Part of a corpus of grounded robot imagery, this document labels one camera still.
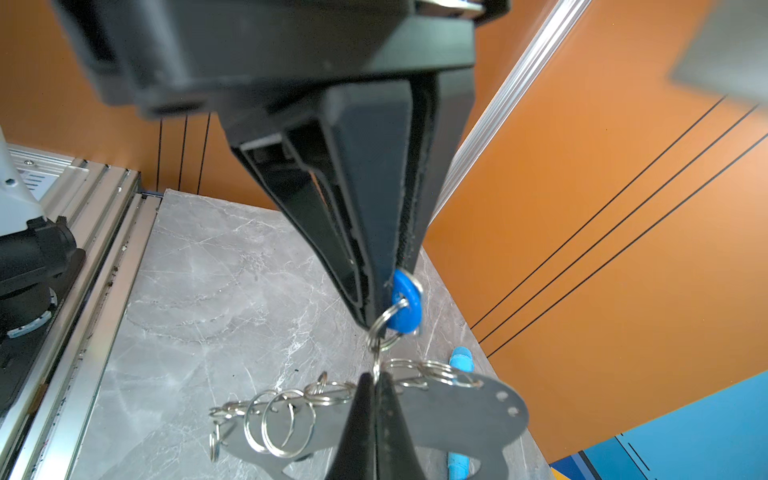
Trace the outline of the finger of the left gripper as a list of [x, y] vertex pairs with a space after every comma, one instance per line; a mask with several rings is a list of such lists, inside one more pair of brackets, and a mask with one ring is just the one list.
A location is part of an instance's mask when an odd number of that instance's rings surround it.
[[376, 479], [425, 480], [391, 374], [382, 372], [375, 386]]
[[370, 373], [361, 375], [334, 460], [325, 480], [375, 478], [375, 385]]

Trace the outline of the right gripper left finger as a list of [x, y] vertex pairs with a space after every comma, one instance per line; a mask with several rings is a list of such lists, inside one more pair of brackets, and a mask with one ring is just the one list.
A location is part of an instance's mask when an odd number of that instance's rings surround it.
[[335, 85], [274, 112], [273, 132], [232, 149], [363, 329], [390, 301], [412, 113], [407, 80]]

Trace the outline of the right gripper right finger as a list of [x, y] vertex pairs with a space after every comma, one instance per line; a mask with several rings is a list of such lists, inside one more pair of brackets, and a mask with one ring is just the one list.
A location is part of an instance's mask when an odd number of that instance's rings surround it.
[[474, 104], [474, 70], [410, 79], [413, 110], [396, 266], [412, 273]]

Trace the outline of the blue key fob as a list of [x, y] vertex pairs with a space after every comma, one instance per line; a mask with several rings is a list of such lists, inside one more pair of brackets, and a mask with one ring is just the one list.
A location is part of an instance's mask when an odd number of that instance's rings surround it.
[[393, 277], [392, 305], [386, 327], [399, 334], [414, 333], [423, 319], [423, 287], [412, 273], [397, 269]]

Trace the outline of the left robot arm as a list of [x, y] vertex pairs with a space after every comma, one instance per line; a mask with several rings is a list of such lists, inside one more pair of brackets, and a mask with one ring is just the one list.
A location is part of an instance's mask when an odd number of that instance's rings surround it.
[[388, 378], [361, 394], [327, 382], [282, 400], [281, 342], [338, 295], [278, 212], [169, 190], [91, 163], [52, 216], [1, 152], [1, 475], [202, 479], [263, 426], [274, 478], [331, 450], [318, 477], [420, 479], [409, 428], [384, 422]]

